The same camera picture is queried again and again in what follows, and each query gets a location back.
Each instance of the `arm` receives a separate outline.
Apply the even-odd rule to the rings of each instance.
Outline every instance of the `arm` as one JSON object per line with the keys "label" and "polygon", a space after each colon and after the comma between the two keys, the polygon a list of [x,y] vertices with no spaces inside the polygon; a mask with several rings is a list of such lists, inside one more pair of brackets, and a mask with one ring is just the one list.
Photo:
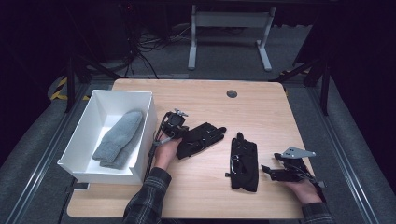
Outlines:
{"label": "arm", "polygon": [[171,140],[156,149],[154,167],[142,189],[127,204],[123,223],[161,223],[163,198],[172,179],[166,170],[176,156],[180,141]]}
{"label": "arm", "polygon": [[304,221],[306,224],[333,224],[332,214],[326,203],[318,196],[315,186],[305,179],[300,182],[285,182],[303,204]]}

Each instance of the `gray cloth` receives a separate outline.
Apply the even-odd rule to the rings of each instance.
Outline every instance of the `gray cloth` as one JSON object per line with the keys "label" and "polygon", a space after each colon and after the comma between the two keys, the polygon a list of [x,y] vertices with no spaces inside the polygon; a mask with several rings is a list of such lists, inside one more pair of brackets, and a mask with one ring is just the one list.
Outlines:
{"label": "gray cloth", "polygon": [[121,170],[124,167],[125,163],[128,161],[128,158],[131,155],[134,147],[135,144],[127,144],[125,147],[122,148],[119,155],[117,155],[116,159],[113,162],[100,161],[99,165],[107,168]]}
{"label": "gray cloth", "polygon": [[113,162],[121,149],[134,137],[142,118],[141,111],[130,111],[123,115],[102,138],[92,158],[96,161]]}

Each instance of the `black fabric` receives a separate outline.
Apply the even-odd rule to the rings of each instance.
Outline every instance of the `black fabric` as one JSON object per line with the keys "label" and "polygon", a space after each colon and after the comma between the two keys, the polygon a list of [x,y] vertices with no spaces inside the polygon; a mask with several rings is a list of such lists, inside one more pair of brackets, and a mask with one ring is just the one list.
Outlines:
{"label": "black fabric", "polygon": [[256,192],[259,184],[257,145],[245,140],[238,133],[231,143],[230,173],[231,188],[243,188]]}
{"label": "black fabric", "polygon": [[222,140],[226,131],[226,128],[216,128],[208,122],[189,130],[178,145],[177,157],[181,160],[210,147]]}

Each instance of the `person's left hand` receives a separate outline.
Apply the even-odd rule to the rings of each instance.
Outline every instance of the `person's left hand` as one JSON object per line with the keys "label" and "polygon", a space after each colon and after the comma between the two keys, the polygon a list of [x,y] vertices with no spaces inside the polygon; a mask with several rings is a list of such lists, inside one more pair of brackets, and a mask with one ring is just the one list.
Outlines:
{"label": "person's left hand", "polygon": [[[161,140],[167,138],[165,133],[161,134]],[[177,146],[181,142],[181,138],[172,139],[169,142],[160,145],[155,150],[155,162],[154,166],[159,167],[166,171],[168,169],[169,164],[175,158],[177,153]]]}

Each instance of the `black object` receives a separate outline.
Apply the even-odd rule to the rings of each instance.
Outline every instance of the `black object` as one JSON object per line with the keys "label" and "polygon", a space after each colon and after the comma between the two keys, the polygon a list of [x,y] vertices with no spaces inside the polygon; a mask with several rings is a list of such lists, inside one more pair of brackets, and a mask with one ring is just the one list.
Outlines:
{"label": "black object", "polygon": [[271,168],[262,165],[262,170],[269,174],[272,180],[299,182],[305,178],[313,178],[313,176],[306,169],[303,159],[283,158],[279,153],[274,153],[274,156],[278,161],[283,161],[285,169],[271,170]]}
{"label": "black object", "polygon": [[[146,180],[146,178],[149,176],[149,171],[151,168],[152,160],[154,159],[155,149],[157,149],[157,146],[160,146],[163,143],[170,141],[171,139],[178,139],[180,137],[183,137],[189,130],[189,127],[183,126],[183,123],[185,121],[183,116],[188,115],[176,108],[175,113],[169,111],[163,116],[163,120],[161,121],[160,127],[158,128],[151,149],[148,153],[148,167],[146,169],[144,180]],[[160,132],[165,133],[168,138],[160,140]]]}
{"label": "black object", "polygon": [[216,128],[205,122],[188,131],[177,148],[177,157],[181,160],[217,143],[224,138],[226,128]]}
{"label": "black object", "polygon": [[324,182],[318,182],[314,176],[312,176],[302,159],[302,157],[286,157],[285,154],[274,153],[275,159],[283,161],[285,169],[271,170],[271,168],[262,165],[262,170],[271,176],[274,181],[285,181],[285,182],[300,182],[304,179],[308,179],[316,188],[320,199],[326,203],[326,198],[322,192],[322,188],[325,188]]}
{"label": "black object", "polygon": [[169,137],[179,139],[189,130],[189,127],[183,126],[184,121],[186,121],[183,116],[188,115],[178,109],[175,109],[175,111],[175,113],[168,112],[165,114],[165,118],[168,118],[168,120],[160,128]]}
{"label": "black object", "polygon": [[230,173],[231,188],[243,188],[256,192],[259,184],[257,145],[238,133],[231,143]]}

